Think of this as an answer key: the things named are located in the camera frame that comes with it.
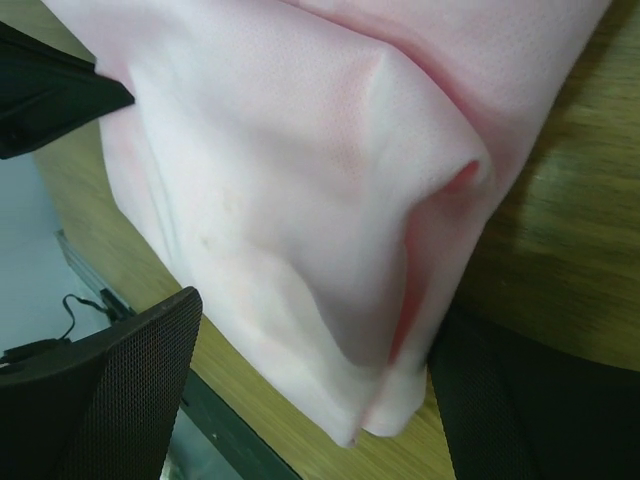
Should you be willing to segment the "pink t shirt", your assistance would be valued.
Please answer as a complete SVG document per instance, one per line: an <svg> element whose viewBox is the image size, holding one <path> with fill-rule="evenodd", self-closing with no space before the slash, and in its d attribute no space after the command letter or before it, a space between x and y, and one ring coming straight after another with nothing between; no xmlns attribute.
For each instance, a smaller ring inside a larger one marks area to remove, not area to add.
<svg viewBox="0 0 640 480"><path fill-rule="evenodd" d="M400 433L604 1L52 1L120 211L336 444Z"/></svg>

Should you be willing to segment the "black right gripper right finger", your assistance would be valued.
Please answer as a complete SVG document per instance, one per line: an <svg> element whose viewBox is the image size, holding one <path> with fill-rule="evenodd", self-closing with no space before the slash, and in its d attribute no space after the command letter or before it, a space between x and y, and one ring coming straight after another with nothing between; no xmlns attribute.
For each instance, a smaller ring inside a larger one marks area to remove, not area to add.
<svg viewBox="0 0 640 480"><path fill-rule="evenodd" d="M457 309L429 373L458 479L636 479L639 374Z"/></svg>

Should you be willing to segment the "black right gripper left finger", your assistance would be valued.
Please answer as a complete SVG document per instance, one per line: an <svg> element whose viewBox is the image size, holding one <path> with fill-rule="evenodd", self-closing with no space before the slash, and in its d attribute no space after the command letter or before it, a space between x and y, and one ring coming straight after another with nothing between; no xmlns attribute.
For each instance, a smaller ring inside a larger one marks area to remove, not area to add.
<svg viewBox="0 0 640 480"><path fill-rule="evenodd" d="M1 368L4 479L158 479L203 313L187 287Z"/></svg>

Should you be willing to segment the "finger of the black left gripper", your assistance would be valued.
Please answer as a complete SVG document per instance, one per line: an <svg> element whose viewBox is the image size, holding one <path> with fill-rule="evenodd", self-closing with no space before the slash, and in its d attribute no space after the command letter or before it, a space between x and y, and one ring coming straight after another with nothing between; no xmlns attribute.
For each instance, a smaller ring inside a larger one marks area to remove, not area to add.
<svg viewBox="0 0 640 480"><path fill-rule="evenodd" d="M135 103L95 65L1 25L1 158L33 152Z"/></svg>

